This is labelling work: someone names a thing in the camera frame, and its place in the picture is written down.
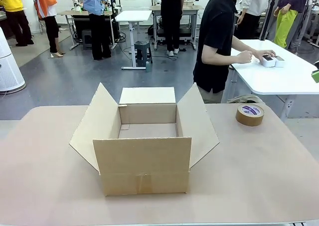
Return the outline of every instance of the black pants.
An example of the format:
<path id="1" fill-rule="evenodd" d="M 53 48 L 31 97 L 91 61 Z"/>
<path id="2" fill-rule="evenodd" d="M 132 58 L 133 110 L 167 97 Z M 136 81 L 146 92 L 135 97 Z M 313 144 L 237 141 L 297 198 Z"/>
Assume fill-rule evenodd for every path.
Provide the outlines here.
<path id="1" fill-rule="evenodd" d="M 179 48 L 180 17 L 180 15 L 169 14 L 161 16 L 168 51 Z"/>
<path id="2" fill-rule="evenodd" d="M 105 22 L 104 15 L 90 14 L 91 32 L 92 32 L 92 54 L 95 60 L 102 57 L 109 57 L 110 50 L 110 36 Z"/>
<path id="3" fill-rule="evenodd" d="M 255 16 L 246 13 L 241 24 L 235 29 L 235 37 L 238 39 L 254 39 L 256 30 L 258 28 L 260 16 Z"/>
<path id="4" fill-rule="evenodd" d="M 50 43 L 50 52 L 57 53 L 55 39 L 59 37 L 59 26 L 56 23 L 55 16 L 47 16 L 44 19 L 46 34 Z"/>
<path id="5" fill-rule="evenodd" d="M 15 39 L 19 44 L 27 44 L 31 41 L 31 31 L 29 27 L 29 22 L 24 14 L 24 11 L 15 11 L 10 12 L 6 11 L 6 18 L 9 23 L 9 26 L 15 35 Z"/>

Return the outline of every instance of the open cardboard box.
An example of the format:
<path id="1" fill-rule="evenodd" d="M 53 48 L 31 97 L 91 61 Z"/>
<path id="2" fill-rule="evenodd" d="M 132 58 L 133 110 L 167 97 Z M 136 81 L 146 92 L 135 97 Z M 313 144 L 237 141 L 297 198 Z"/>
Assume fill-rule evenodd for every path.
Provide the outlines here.
<path id="1" fill-rule="evenodd" d="M 186 193 L 218 143 L 196 84 L 177 104 L 174 88 L 123 88 L 120 105 L 100 84 L 70 141 L 105 195 Z"/>

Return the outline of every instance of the neon green pants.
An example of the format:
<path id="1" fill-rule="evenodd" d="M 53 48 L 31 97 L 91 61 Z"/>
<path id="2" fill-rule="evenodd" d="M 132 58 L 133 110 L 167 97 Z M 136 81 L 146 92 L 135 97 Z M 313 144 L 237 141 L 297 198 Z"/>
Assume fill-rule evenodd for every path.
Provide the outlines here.
<path id="1" fill-rule="evenodd" d="M 282 14 L 281 10 L 277 17 L 277 28 L 274 43 L 282 48 L 286 48 L 286 39 L 289 34 L 298 12 L 296 10 L 289 10 L 286 14 Z"/>

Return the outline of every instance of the beige pants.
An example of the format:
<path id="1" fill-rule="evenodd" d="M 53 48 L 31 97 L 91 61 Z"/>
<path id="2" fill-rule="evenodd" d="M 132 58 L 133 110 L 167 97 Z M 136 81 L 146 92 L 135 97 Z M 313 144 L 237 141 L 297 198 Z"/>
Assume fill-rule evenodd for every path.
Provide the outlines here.
<path id="1" fill-rule="evenodd" d="M 210 92 L 207 92 L 206 90 L 200 88 L 199 86 L 198 86 L 198 89 L 205 104 L 218 104 L 221 102 L 221 98 L 223 97 L 224 91 L 220 91 L 214 94 L 213 90 L 211 90 Z"/>

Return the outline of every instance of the brown tape roll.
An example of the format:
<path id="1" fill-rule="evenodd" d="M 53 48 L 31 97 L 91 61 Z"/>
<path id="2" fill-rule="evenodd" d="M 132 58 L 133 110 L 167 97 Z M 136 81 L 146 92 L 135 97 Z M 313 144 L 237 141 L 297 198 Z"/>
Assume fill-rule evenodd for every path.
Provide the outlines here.
<path id="1" fill-rule="evenodd" d="M 242 104 L 237 108 L 236 120 L 247 126 L 257 126 L 263 121 L 265 111 L 254 104 Z"/>

